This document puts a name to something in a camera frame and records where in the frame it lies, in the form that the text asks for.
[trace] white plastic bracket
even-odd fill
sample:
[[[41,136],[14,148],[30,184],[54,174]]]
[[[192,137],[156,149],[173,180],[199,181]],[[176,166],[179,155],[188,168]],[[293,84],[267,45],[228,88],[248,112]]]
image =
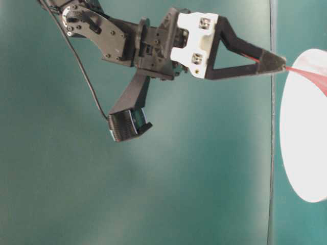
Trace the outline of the white plastic bracket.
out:
[[[170,59],[188,67],[197,78],[205,77],[218,17],[218,14],[199,12],[178,15],[177,26],[188,30],[189,37],[184,48],[172,48]]]

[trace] black cable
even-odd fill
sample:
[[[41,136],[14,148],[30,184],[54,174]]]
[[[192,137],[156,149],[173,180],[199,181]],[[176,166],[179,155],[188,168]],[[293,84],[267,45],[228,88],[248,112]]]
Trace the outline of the black cable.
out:
[[[50,14],[50,16],[53,18],[53,20],[54,20],[55,23],[57,24],[57,26],[58,26],[58,28],[59,28],[59,30],[60,30],[62,36],[64,37],[66,43],[68,44],[69,48],[70,48],[71,51],[73,52],[73,54],[74,54],[74,56],[75,56],[75,58],[76,58],[76,60],[77,60],[77,63],[78,63],[78,65],[79,65],[79,67],[80,67],[80,69],[81,69],[81,71],[82,71],[82,73],[83,73],[83,75],[84,75],[84,78],[85,78],[85,80],[86,80],[86,82],[87,82],[87,84],[88,84],[88,86],[89,86],[89,88],[90,88],[90,90],[91,90],[92,96],[93,96],[93,98],[94,98],[94,100],[95,100],[95,102],[96,102],[96,105],[97,105],[98,109],[100,110],[102,116],[106,119],[106,121],[108,121],[108,117],[106,116],[106,114],[103,112],[103,110],[102,110],[102,108],[101,108],[101,105],[100,105],[100,103],[99,103],[99,100],[98,100],[98,97],[97,97],[97,95],[96,95],[96,92],[95,92],[95,90],[94,90],[94,88],[93,88],[93,86],[92,86],[92,83],[91,83],[90,79],[88,78],[88,75],[87,75],[87,73],[86,73],[86,71],[85,71],[85,69],[84,69],[84,66],[83,66],[83,64],[82,64],[82,62],[81,62],[79,56],[77,55],[77,52],[75,51],[73,45],[71,44],[71,42],[69,41],[68,37],[66,36],[65,30],[62,28],[62,26],[61,26],[60,23],[58,22],[57,18],[56,18],[55,15],[51,12],[50,8],[49,8],[48,5],[45,3],[45,1],[44,1],[44,0],[40,0],[40,1],[42,2],[42,4],[44,5],[45,9],[48,11],[48,13]]]

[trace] white plate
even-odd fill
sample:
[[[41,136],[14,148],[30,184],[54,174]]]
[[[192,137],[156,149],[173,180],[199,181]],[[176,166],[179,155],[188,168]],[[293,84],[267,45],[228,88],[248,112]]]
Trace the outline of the white plate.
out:
[[[327,76],[327,52],[307,50],[294,68]],[[288,179],[307,202],[327,199],[327,97],[310,80],[290,72],[282,99],[281,148]]]

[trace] red object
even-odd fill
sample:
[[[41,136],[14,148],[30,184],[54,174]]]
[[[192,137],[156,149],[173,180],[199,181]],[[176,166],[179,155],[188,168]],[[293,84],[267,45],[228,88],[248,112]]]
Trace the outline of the red object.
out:
[[[313,82],[327,96],[327,77],[313,72],[286,67],[286,70],[296,72]]]
[[[258,59],[256,59],[256,58],[253,58],[253,57],[250,57],[250,56],[248,56],[248,55],[245,55],[245,54],[242,54],[244,57],[246,57],[246,58],[248,58],[248,59],[250,59],[250,60],[253,60],[253,61],[255,61],[256,63],[259,63],[259,60]]]

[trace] wire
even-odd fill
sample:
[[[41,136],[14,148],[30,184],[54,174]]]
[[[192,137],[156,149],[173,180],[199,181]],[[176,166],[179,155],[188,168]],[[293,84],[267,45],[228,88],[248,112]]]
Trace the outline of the wire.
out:
[[[98,100],[98,97],[97,97],[97,95],[96,95],[96,92],[95,92],[95,90],[94,90],[94,88],[93,88],[93,86],[92,86],[92,83],[91,83],[91,81],[90,81],[90,79],[89,79],[89,77],[88,77],[88,75],[87,75],[87,73],[86,73],[86,71],[85,71],[85,69],[84,69],[84,66],[83,66],[83,64],[82,64],[82,62],[81,62],[81,60],[80,60],[80,58],[79,58],[77,52],[75,51],[73,45],[71,44],[70,40],[69,40],[68,37],[66,36],[65,30],[64,30],[63,27],[60,25],[60,23],[59,23],[59,21],[57,20],[57,18],[55,17],[55,15],[51,12],[50,8],[49,8],[48,5],[45,3],[45,1],[44,1],[44,0],[40,0],[40,1],[41,1],[42,4],[44,5],[45,9],[48,11],[49,15],[52,17],[52,19],[53,19],[53,20],[55,21],[55,23],[57,24],[57,26],[58,26],[58,28],[59,28],[59,30],[60,30],[60,32],[61,32],[63,38],[65,39],[65,41],[66,41],[66,43],[68,44],[68,46],[69,46],[69,48],[71,49],[71,51],[73,52],[73,55],[75,56],[75,58],[76,58],[76,60],[77,60],[77,63],[78,63],[78,65],[79,65],[79,67],[80,67],[80,69],[81,69],[81,71],[82,71],[82,73],[83,73],[83,75],[84,75],[84,78],[85,78],[85,80],[86,80],[86,82],[87,82],[87,84],[88,84],[88,86],[89,86],[89,88],[90,88],[90,90],[91,90],[91,93],[92,93],[93,99],[95,100],[96,105],[97,105],[99,111],[101,112],[101,114],[102,114],[102,116],[104,117],[104,119],[106,119],[106,121],[108,121],[108,117],[106,116],[106,114],[103,112],[103,110],[102,110],[102,108],[101,108],[101,105],[100,105],[100,103],[99,103],[99,100]]]
[[[250,57],[250,56],[248,56],[248,55],[246,55],[246,54],[242,54],[242,55],[243,55],[244,57],[250,59],[250,60],[255,61],[256,63],[259,63],[259,62],[260,62],[260,60],[258,60],[258,59],[256,59],[256,58],[253,58],[253,57]]]

